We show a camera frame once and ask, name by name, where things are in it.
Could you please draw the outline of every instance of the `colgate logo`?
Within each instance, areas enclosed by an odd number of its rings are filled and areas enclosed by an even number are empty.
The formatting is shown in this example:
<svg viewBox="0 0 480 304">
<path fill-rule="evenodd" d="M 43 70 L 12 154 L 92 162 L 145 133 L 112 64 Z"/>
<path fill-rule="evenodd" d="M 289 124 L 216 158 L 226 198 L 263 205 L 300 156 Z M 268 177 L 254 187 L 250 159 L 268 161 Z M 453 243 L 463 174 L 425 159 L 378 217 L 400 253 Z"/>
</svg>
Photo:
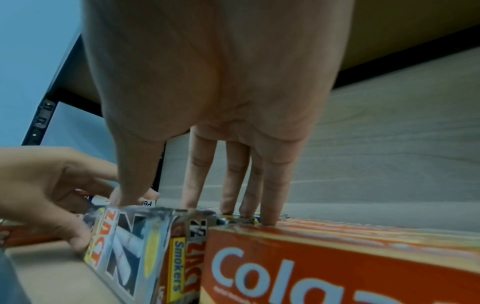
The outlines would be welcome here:
<svg viewBox="0 0 480 304">
<path fill-rule="evenodd" d="M 269 304 L 282 304 L 288 286 L 292 283 L 289 294 L 291 304 L 304 304 L 307 293 L 313 289 L 319 289 L 325 293 L 322 304 L 341 304 L 344 298 L 345 289 L 343 286 L 334 285 L 318 278 L 307 277 L 297 282 L 290 282 L 295 262 L 287 259 L 282 260 L 271 289 L 271 274 L 263 266 L 256 263 L 244 263 L 237 269 L 233 278 L 225 277 L 221 272 L 221 266 L 228 256 L 243 258 L 244 251 L 236 247 L 220 250 L 211 263 L 211 273 L 218 284 L 228 288 L 235 284 L 238 291 L 246 297 L 259 298 L 265 296 L 271 290 L 268 298 Z M 247 274 L 251 271 L 257 273 L 258 281 L 256 286 L 247 288 L 245 280 Z M 388 296 L 365 290 L 355 291 L 353 299 L 363 304 L 403 304 Z"/>
</svg>

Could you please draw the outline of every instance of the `row of toothpaste boxes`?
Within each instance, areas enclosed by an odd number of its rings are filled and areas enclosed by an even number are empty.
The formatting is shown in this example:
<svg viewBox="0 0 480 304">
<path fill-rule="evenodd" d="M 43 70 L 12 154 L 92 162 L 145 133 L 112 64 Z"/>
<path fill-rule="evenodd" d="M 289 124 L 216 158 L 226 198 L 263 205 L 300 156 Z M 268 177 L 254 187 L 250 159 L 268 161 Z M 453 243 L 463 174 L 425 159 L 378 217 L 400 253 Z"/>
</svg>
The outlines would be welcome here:
<svg viewBox="0 0 480 304">
<path fill-rule="evenodd" d="M 85 216 L 84 257 L 127 304 L 480 302 L 480 235 L 141 206 Z"/>
</svg>

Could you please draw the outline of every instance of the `orange box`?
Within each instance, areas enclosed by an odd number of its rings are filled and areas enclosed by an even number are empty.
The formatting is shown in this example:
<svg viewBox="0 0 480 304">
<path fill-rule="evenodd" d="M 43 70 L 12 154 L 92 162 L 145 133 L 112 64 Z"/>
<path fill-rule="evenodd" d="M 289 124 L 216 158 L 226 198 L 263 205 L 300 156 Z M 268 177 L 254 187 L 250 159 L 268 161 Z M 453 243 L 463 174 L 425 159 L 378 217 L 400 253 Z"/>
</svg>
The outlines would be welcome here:
<svg viewBox="0 0 480 304">
<path fill-rule="evenodd" d="M 209 231 L 201 304 L 479 304 L 480 236 L 289 219 Z"/>
</svg>

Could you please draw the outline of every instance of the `hand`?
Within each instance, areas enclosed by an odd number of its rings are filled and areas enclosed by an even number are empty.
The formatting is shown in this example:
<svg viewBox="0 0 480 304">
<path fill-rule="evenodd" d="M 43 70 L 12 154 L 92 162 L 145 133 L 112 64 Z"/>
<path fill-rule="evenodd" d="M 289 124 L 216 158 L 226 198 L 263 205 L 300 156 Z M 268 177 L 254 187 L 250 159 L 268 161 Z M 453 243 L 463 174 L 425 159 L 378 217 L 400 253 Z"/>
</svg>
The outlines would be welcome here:
<svg viewBox="0 0 480 304">
<path fill-rule="evenodd" d="M 76 189 L 110 197 L 114 187 L 106 180 L 118 180 L 116 165 L 70 148 L 1 148 L 0 218 L 48 231 L 81 252 L 91 232 L 74 213 L 85 213 L 90 204 Z"/>
<path fill-rule="evenodd" d="M 275 224 L 340 68 L 353 0 L 83 0 L 83 38 L 119 163 L 122 202 L 151 184 L 167 139 L 192 127 L 182 207 L 196 207 L 218 140 L 220 208 Z"/>
</svg>

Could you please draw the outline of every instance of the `black metal frame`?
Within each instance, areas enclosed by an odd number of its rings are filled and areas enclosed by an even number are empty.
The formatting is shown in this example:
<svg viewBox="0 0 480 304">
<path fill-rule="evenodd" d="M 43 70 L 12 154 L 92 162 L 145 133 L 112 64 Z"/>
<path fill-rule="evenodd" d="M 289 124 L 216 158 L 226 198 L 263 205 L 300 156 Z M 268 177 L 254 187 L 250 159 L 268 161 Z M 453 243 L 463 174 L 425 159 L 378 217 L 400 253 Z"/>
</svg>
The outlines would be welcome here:
<svg viewBox="0 0 480 304">
<path fill-rule="evenodd" d="M 72 54 L 78 52 L 82 47 L 82 39 L 79 38 L 65 65 L 72 60 Z M 480 25 L 340 71 L 333 88 L 341 88 L 475 47 L 480 47 Z M 62 70 L 58 75 L 57 79 L 63 75 Z M 102 116 L 102 109 L 98 103 L 58 88 L 55 81 L 45 99 L 40 103 L 22 145 L 39 145 L 42 142 L 58 102 L 64 102 L 78 109 Z M 164 156 L 165 149 L 158 163 L 153 182 L 154 189 L 158 189 L 160 184 Z"/>
</svg>

